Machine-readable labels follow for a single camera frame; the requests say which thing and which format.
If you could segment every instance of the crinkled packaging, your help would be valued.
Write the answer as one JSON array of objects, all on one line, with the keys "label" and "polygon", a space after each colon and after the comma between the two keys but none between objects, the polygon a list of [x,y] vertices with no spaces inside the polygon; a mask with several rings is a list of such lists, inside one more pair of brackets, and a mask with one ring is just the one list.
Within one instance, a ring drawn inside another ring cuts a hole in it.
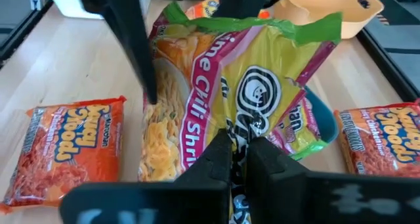
[{"label": "crinkled packaging", "polygon": [[37,106],[0,211],[58,207],[73,188],[116,182],[125,97]]},{"label": "crinkled packaging", "polygon": [[241,177],[248,142],[266,136],[299,102],[311,75],[340,40],[341,14],[306,26],[283,20],[189,20],[171,3],[150,45],[157,104],[145,104],[140,181],[173,181],[220,128],[234,142],[231,222],[249,221]]},{"label": "crinkled packaging", "polygon": [[312,104],[306,97],[287,113],[266,138],[295,160],[319,152],[328,145],[321,140]]}]

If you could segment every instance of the wooden table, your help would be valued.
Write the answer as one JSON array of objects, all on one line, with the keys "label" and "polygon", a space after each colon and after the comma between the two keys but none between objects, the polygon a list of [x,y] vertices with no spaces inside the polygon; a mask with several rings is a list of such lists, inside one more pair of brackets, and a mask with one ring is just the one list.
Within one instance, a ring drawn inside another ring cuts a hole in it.
[{"label": "wooden table", "polygon": [[[150,29],[168,1],[153,0]],[[184,7],[191,1],[181,3]],[[343,41],[311,79],[309,86],[331,109],[384,105],[400,98],[357,39]],[[125,95],[123,181],[136,181],[140,156],[142,89],[105,22],[64,18],[53,6],[0,71],[0,196],[17,163],[29,124],[25,111]],[[343,172],[336,143],[302,161],[318,171]],[[57,209],[32,208],[0,223],[61,223]]]}]

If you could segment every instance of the instant noodle package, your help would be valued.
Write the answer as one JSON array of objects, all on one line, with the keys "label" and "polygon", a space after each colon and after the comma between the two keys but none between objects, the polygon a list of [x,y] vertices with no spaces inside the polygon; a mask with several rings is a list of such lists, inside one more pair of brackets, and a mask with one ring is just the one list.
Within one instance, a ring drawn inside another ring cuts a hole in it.
[{"label": "instant noodle package", "polygon": [[139,180],[174,181],[226,128],[234,142],[231,221],[249,221],[241,175],[247,144],[267,136],[303,99],[302,86],[340,32],[339,13],[295,26],[258,18],[189,20],[176,3],[168,5],[150,34],[158,100],[144,107]]},{"label": "instant noodle package", "polygon": [[351,173],[420,177],[420,106],[399,103],[335,112]]},{"label": "instant noodle package", "polygon": [[296,160],[328,145],[320,138],[312,104],[306,97],[287,113],[266,138]]},{"label": "instant noodle package", "polygon": [[[185,15],[189,19],[211,17],[219,7],[219,0],[204,0],[197,5],[194,5],[186,10]],[[270,18],[270,13],[267,10],[261,10],[258,18]]]},{"label": "instant noodle package", "polygon": [[118,181],[124,97],[28,111],[31,122],[0,210],[58,206],[72,188]]}]

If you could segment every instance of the orange noodle package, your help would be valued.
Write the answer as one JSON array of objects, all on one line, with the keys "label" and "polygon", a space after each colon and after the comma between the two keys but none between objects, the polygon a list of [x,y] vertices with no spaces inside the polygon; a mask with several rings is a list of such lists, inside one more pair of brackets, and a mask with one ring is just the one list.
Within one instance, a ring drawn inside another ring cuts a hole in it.
[{"label": "orange noodle package", "polygon": [[18,165],[0,210],[58,206],[84,182],[118,181],[124,97],[30,111]]},{"label": "orange noodle package", "polygon": [[420,177],[420,106],[335,112],[348,170],[363,175]]},{"label": "orange noodle package", "polygon": [[[204,0],[197,5],[188,8],[185,15],[190,19],[211,17],[219,7],[219,0]],[[261,10],[258,18],[270,18],[270,13],[267,10]]]},{"label": "orange noodle package", "polygon": [[234,223],[249,220],[242,164],[303,97],[304,85],[340,40],[341,14],[307,26],[284,20],[198,18],[176,3],[154,23],[150,44],[157,104],[145,103],[138,178],[173,181],[226,128],[234,142]]},{"label": "orange noodle package", "polygon": [[266,138],[296,160],[318,152],[328,145],[320,138],[312,105],[307,98],[292,108]]}]

